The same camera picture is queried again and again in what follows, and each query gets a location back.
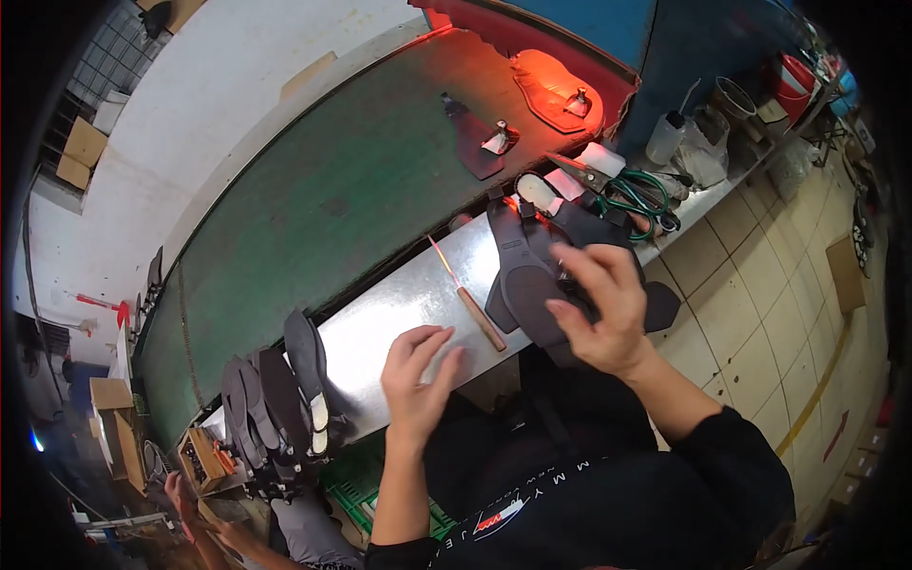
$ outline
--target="awl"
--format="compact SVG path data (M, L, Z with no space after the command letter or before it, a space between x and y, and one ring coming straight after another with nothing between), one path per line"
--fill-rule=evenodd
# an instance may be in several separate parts
M428 236L430 244L434 246L434 249L437 250L437 255L440 256L440 260L443 262L443 266L447 268L447 271L450 272L450 277L453 278L453 282L456 283L456 295L462 301L462 304L465 305L469 315L472 317L472 320L475 321L475 324L478 325L484 335L488 337L488 340L491 341L491 344L494 345L494 348L497 349L497 352L506 350L507 346L503 342L500 333L497 332L497 329L494 328L494 324L488 319L487 315L484 314L482 308L478 306L478 303L475 302L475 299L472 298L472 294L469 293L469 290L462 286L462 283L459 282L459 278L456 277L456 274L453 273L453 270L450 269L450 264L447 263L447 258L443 256L443 252L440 250L440 247L437 245L437 242L434 241L434 238Z

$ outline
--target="right hand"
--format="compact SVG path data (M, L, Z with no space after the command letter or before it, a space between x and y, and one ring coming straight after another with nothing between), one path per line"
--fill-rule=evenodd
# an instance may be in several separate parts
M643 331L646 292L632 253L615 245L593 244L581 251L554 244L551 254L586 289L602 316L590 325L576 306L557 299L545 302L574 355L602 372L629 378L656 353Z

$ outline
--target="hand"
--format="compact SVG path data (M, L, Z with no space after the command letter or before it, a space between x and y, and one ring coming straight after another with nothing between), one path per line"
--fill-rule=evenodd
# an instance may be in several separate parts
M174 508L177 509L181 520L187 523L196 518L196 501L193 500L193 494L180 473L168 473L168 479L165 480L165 494L174 503Z
M570 303L546 301L557 325L570 340L573 353L602 372L629 378L655 354L643 332L646 293L632 254L622 247L604 244L589 245L583 251L555 244L551 254L586 289L602 316L602 320L590 325Z
M215 521L212 526L215 527L219 540L238 554L255 558L256 553L265 546L243 524Z
M421 373L452 334L452 327L426 325L412 328L393 341L380 375L389 405L388 442L409 451L424 450L450 397L462 348L454 348L443 359L432 384L421 384Z

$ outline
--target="stack of insoles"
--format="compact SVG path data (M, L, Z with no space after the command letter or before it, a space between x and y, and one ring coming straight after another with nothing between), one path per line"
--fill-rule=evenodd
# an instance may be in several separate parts
M226 445L244 464L249 494L290 502L316 484L319 464L341 445L347 419L331 408L326 352L313 321L296 310L279 347L233 357L222 376Z

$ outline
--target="green conveyor belt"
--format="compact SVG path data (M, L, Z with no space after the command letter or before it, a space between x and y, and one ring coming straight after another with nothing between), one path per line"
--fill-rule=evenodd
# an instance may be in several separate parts
M507 167L476 180L455 154L440 93L483 121L506 119L522 138ZM237 177L179 263L192 362L209 402L225 362L271 345L296 307L325 305L544 150L591 140L562 135L526 107L508 59L475 34L451 30L348 81L298 118ZM177 271L134 359L161 443L197 411L181 332Z

